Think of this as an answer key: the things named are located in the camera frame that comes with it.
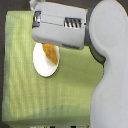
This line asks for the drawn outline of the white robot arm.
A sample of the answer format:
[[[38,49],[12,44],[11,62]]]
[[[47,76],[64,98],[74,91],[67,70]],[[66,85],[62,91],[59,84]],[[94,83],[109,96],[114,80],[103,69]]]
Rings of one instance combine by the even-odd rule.
[[[128,128],[128,14],[116,0],[93,9],[42,0],[34,11],[32,38],[66,48],[89,46],[104,63],[104,75],[91,99],[91,128]]]

